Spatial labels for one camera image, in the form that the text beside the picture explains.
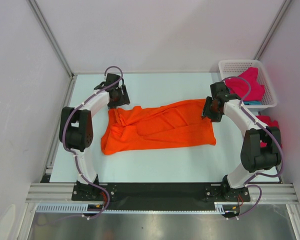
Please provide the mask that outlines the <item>white plastic basket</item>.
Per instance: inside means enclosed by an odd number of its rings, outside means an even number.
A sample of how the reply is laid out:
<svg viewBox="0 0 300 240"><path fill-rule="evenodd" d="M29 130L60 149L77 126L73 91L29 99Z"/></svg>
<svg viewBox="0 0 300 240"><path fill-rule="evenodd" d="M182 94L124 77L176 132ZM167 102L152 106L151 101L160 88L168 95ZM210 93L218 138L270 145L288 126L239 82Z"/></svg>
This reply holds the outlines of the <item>white plastic basket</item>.
<svg viewBox="0 0 300 240"><path fill-rule="evenodd" d="M218 63L220 76L225 78L240 78L239 75L245 72L248 68L253 67L258 69L257 82L265 87L265 94L262 97L262 105L248 105L252 111L263 111L268 108L274 108L278 104L278 98L271 79L263 66L258 60L251 59L228 59L221 60Z"/></svg>

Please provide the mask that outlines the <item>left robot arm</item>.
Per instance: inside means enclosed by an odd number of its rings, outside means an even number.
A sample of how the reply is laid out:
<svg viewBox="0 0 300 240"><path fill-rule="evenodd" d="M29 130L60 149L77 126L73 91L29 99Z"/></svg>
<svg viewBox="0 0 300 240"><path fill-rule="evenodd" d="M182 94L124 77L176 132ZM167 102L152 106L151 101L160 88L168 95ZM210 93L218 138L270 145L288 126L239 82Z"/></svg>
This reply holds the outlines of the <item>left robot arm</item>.
<svg viewBox="0 0 300 240"><path fill-rule="evenodd" d="M61 111L59 140L65 151L72 154L78 177L73 188L73 201L94 201L106 190L99 186L93 165L91 145L94 139L93 117L102 108L130 104L123 74L104 73L104 81L93 89L92 95L77 107Z"/></svg>

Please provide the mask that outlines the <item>orange t shirt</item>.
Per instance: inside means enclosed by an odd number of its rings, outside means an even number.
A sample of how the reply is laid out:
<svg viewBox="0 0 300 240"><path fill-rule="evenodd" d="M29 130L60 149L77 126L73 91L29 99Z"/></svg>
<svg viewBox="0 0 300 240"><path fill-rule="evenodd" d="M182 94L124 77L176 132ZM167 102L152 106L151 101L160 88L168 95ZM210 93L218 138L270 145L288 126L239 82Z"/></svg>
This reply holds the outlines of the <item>orange t shirt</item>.
<svg viewBox="0 0 300 240"><path fill-rule="evenodd" d="M160 107L110 109L101 138L104 155L134 150L216 145L213 125L202 118L205 99L182 100Z"/></svg>

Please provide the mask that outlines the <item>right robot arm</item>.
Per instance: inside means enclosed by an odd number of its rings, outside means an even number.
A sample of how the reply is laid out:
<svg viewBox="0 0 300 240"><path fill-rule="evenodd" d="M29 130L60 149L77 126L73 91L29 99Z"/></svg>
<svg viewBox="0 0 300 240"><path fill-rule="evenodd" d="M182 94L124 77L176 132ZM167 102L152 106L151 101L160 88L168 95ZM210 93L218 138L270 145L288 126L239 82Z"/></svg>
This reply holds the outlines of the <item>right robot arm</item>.
<svg viewBox="0 0 300 240"><path fill-rule="evenodd" d="M249 200L248 184L257 176L270 177L266 171L283 167L281 132L268 126L244 105L237 94L231 93L223 81L210 85L211 95L206 98L202 118L219 123L223 116L230 118L243 136L240 164L225 175L214 198L226 202Z"/></svg>

